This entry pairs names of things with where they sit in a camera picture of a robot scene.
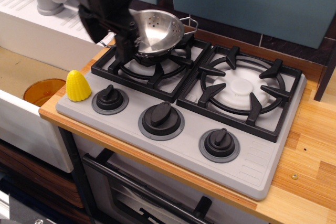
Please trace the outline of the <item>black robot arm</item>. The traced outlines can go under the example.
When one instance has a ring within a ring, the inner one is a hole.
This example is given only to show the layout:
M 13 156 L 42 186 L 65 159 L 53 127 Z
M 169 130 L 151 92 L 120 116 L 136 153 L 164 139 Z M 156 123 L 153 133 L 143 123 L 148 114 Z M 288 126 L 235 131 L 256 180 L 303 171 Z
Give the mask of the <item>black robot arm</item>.
M 95 43 L 109 31 L 115 33 L 116 64 L 124 65 L 138 52 L 138 25 L 129 11 L 132 0 L 78 0 L 78 14 Z

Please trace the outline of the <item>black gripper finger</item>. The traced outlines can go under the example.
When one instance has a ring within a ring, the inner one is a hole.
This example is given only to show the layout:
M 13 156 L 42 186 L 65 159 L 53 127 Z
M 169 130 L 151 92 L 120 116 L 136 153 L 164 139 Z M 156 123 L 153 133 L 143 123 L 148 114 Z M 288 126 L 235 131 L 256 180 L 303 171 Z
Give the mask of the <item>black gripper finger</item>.
M 116 40 L 116 61 L 124 65 L 133 59 L 138 52 L 140 35 L 138 30 L 120 31 L 115 36 Z
M 108 30 L 100 25 L 96 16 L 83 6 L 79 6 L 78 15 L 80 20 L 94 43 L 98 43 L 108 34 Z

